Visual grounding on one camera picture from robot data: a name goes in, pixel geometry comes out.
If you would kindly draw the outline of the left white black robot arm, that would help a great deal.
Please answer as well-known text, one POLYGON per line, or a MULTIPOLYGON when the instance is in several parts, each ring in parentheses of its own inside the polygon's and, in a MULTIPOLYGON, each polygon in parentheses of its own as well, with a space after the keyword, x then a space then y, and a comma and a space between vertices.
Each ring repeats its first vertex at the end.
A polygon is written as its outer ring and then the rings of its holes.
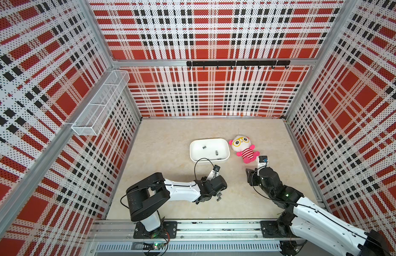
POLYGON ((167 202, 185 201, 203 203, 216 197, 220 200, 221 192, 227 188, 225 179, 218 176, 204 177, 192 182, 176 182, 165 179, 157 172, 129 187, 120 203, 130 212, 130 219, 136 223, 134 239, 166 240, 176 238, 176 221, 165 221, 159 209, 167 202))

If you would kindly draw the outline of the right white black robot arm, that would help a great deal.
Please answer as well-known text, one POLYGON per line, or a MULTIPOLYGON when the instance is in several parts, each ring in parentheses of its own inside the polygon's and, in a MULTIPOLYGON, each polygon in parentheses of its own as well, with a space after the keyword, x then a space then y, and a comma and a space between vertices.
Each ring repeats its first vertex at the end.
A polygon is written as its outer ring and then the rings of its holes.
POLYGON ((325 211, 300 191, 284 185, 272 168, 263 166, 245 172, 250 186, 260 188, 264 198, 283 209, 277 220, 280 235, 302 238, 334 256, 390 255, 379 232, 366 232, 325 211))

